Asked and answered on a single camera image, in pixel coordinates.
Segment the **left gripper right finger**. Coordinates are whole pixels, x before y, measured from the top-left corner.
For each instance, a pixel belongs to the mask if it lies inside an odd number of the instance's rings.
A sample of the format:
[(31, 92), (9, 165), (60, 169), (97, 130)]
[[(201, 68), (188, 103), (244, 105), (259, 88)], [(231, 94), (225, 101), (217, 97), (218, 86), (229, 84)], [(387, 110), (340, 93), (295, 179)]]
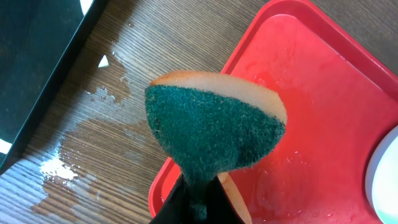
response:
[(215, 177), (206, 189), (206, 224), (244, 224), (229, 201), (219, 178)]

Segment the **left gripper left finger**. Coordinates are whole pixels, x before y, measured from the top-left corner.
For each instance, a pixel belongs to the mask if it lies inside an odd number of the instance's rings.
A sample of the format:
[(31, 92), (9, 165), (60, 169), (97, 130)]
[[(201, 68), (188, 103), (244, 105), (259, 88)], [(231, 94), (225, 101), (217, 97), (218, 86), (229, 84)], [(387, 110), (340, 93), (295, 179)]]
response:
[(190, 188), (184, 175), (180, 175), (160, 212), (149, 224), (195, 224), (190, 204)]

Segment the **green and orange sponge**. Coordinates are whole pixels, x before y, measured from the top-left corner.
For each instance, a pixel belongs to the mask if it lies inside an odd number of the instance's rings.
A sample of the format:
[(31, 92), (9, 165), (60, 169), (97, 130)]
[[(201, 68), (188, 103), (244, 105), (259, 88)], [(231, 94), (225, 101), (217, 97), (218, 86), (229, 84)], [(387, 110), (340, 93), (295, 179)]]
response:
[(281, 140), (287, 113), (278, 94), (231, 75), (174, 71), (146, 88), (145, 106), (154, 137), (190, 188), (196, 223), (205, 223), (206, 189), (215, 177), (242, 221), (249, 221), (228, 173), (259, 162)]

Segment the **light blue plate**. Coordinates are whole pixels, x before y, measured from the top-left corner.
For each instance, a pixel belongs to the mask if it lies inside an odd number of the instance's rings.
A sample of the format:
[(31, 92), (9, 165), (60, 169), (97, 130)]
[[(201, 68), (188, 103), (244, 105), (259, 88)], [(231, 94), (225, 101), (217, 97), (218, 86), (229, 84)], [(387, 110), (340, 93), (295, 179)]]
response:
[(397, 224), (397, 128), (372, 154), (365, 177), (367, 199), (384, 224)]

